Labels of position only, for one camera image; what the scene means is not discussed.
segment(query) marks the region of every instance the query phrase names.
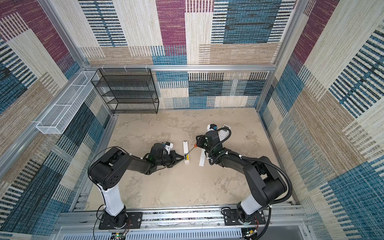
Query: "black mounting plate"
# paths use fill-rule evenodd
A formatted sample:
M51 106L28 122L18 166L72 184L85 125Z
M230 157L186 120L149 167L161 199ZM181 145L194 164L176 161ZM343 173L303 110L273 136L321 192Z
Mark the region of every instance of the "black mounting plate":
M130 229L139 229L141 226L141 221L142 221L141 219L142 219L143 213L142 212L126 212L126 214L128 216L128 219L131 220ZM104 219L104 220L100 221L99 230L111 230L111 229L116 230L116 228L113 227L113 223L105 216L104 213L101 219Z
M237 218L237 209L223 209L223 214L224 214L224 223L226 226L241 225L241 223L239 222L239 219ZM262 217L259 212L255 213L255 217L259 221L259 225L263 225L266 223L265 217ZM257 225L257 222L254 218L250 225Z

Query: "wire mesh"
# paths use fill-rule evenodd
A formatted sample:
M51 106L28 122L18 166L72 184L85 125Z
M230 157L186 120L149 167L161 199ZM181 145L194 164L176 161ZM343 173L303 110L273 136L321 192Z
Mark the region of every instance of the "wire mesh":
M159 98L146 68L101 68L91 80L113 113L157 113Z
M49 109L36 128L43 134L63 134L73 117L91 92L90 81L95 72L84 71Z

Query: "white wire basket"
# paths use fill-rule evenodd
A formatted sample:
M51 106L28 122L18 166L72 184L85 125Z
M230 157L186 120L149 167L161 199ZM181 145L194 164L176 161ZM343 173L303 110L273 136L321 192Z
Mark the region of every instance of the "white wire basket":
M93 85L93 71L80 73L58 101L49 109L36 128L43 134L63 134L73 117L88 97Z

